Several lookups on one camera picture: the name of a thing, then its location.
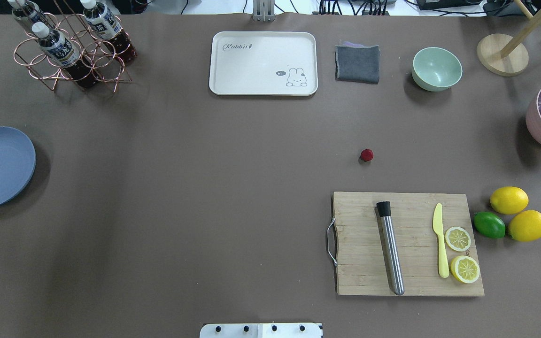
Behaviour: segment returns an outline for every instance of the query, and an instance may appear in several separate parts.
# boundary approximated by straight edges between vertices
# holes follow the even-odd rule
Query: black cap
[[[389,205],[389,201],[377,203],[377,210],[379,211],[380,217],[391,216],[391,207]]]

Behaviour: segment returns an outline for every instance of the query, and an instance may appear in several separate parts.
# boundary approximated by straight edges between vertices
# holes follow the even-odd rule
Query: bottle label
[[[32,25],[37,22],[43,22],[49,26],[49,24],[47,23],[47,18],[45,18],[45,15],[41,13],[39,5],[31,1],[28,1],[26,3],[30,4],[34,8],[34,10],[29,13],[28,16],[17,17],[13,15],[13,17],[18,20],[20,24],[24,27],[24,30],[32,34]]]
[[[110,40],[122,29],[120,22],[116,20],[112,11],[105,4],[102,15],[94,19],[87,17],[85,19],[102,40]]]
[[[70,40],[60,33],[60,40],[51,47],[41,47],[54,63],[61,67],[68,67],[77,62],[81,54],[74,48]]]

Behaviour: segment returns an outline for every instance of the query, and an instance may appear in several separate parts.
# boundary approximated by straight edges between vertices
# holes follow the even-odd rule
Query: bottle rack
[[[64,13],[58,0],[54,0],[54,3],[60,13]],[[58,17],[51,13],[45,13],[45,15],[57,30],[66,34],[73,46],[81,52],[81,56],[86,56],[90,60],[92,64],[85,65],[91,68],[90,74],[95,75],[97,81],[104,83],[112,92],[118,90],[119,84],[131,83],[133,79],[126,69],[126,64],[118,57],[124,51],[116,51],[112,43],[97,38],[86,23],[84,15],[75,13],[68,6],[66,0],[62,0],[62,3],[72,14],[62,15],[62,19],[59,21]],[[82,91],[86,90],[79,86],[62,67],[57,66],[49,60],[45,52],[39,49],[36,36],[29,33],[26,33],[26,35],[28,39],[17,45],[13,56],[17,64],[26,67],[30,77],[39,80],[52,92],[56,90],[60,81],[73,82]]]

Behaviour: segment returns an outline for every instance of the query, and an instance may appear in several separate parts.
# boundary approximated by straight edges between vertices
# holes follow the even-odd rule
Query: tray
[[[306,32],[219,32],[209,86],[217,95],[311,95],[318,88],[316,41]]]
[[[433,211],[443,205],[444,231],[462,227],[471,236],[466,252],[446,246],[448,263],[469,255],[479,263],[466,195],[395,192],[334,192],[333,216],[337,235],[337,293],[340,295],[395,296],[389,289],[380,225],[375,205],[391,201],[395,241],[404,280],[404,296],[483,296],[481,276],[472,284],[452,274],[438,274],[438,240],[432,230]]]

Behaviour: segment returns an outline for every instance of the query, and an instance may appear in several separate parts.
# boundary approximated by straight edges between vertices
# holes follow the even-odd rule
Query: metal bracket
[[[323,338],[322,323],[206,324],[200,338]]]
[[[275,0],[254,0],[254,21],[275,21]]]
[[[325,239],[327,241],[327,252],[329,253],[329,257],[331,257],[331,260],[333,260],[333,266],[337,267],[337,260],[335,259],[335,256],[331,253],[331,250],[329,250],[329,231],[331,230],[331,227],[333,227],[333,236],[335,236],[335,217],[333,216],[331,217],[331,223],[329,223],[329,227],[327,228],[327,236],[325,237]]]

